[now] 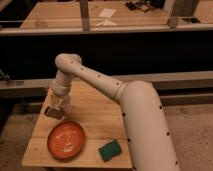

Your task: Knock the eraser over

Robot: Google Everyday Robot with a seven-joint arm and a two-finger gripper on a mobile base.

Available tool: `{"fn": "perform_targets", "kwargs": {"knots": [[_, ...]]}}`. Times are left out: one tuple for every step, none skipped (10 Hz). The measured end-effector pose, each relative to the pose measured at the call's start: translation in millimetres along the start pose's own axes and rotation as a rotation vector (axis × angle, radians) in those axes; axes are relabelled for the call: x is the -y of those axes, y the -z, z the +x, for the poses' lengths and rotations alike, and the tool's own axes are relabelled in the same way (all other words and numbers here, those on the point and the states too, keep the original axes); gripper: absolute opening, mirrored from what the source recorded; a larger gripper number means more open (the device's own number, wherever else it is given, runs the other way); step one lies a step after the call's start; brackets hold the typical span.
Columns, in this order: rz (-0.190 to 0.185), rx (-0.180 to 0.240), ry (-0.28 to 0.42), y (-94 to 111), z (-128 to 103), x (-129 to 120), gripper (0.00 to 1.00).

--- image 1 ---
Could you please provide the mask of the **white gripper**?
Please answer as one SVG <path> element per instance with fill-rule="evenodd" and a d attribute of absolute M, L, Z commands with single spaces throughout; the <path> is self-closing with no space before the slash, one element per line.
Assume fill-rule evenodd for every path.
<path fill-rule="evenodd" d="M 60 99 L 63 98 L 61 108 L 66 114 L 71 113 L 71 97 L 68 95 L 71 89 L 71 85 L 60 85 L 56 81 L 51 83 L 50 89 L 56 97 L 52 99 L 53 108 L 58 108 Z"/>

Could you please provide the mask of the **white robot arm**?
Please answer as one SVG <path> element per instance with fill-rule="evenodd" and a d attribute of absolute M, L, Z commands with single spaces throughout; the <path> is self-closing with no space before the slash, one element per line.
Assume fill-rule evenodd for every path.
<path fill-rule="evenodd" d="M 134 171 L 180 171 L 158 93 L 145 81 L 124 82 L 82 65 L 77 54 L 55 58 L 57 74 L 51 89 L 66 96 L 78 77 L 120 105 Z"/>

